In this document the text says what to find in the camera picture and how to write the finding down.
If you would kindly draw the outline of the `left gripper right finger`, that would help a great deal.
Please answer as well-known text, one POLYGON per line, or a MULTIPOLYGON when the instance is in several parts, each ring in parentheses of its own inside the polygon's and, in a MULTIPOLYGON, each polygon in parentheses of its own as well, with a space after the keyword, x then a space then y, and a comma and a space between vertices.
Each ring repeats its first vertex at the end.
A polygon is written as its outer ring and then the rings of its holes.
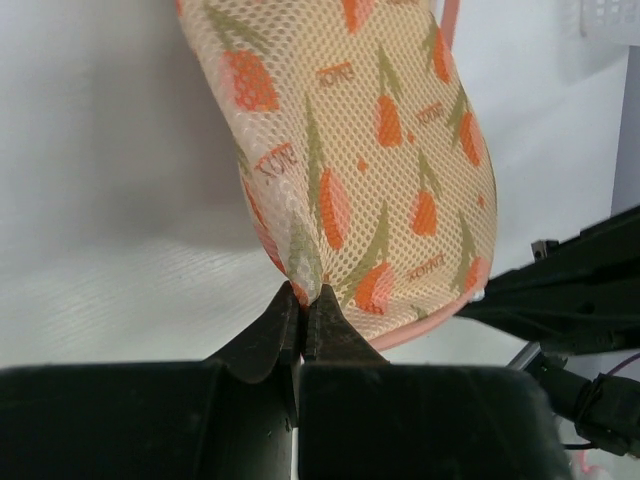
POLYGON ((301 313, 299 332, 301 355, 306 362, 388 364, 346 320, 333 288, 327 284, 301 313))

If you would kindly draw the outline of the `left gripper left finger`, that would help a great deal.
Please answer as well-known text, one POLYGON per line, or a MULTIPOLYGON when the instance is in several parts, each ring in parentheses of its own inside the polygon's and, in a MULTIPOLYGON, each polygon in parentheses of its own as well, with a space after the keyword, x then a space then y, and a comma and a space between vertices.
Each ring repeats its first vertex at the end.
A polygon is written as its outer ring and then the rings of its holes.
POLYGON ((299 320, 285 282, 265 311, 211 356, 220 373, 204 437, 206 479, 291 477, 299 320))

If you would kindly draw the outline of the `floral mesh laundry bag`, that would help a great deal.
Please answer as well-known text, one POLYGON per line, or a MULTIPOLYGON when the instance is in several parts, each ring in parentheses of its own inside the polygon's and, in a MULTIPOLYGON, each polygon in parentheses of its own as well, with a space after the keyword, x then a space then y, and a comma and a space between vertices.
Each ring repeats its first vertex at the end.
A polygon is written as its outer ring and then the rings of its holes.
POLYGON ((265 251, 299 302, 330 287, 373 347, 486 285, 495 177, 427 1, 180 1, 265 251))

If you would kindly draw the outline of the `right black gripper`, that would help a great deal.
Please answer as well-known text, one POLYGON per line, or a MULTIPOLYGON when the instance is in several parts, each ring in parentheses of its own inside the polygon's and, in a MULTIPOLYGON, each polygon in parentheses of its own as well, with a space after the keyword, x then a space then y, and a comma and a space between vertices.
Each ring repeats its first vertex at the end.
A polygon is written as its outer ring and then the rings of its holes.
POLYGON ((614 374, 589 380, 570 357, 639 347, 639 209, 558 242, 532 245, 533 263, 492 278, 459 314, 537 345, 522 370, 573 422, 587 447, 639 454, 639 383, 614 374))

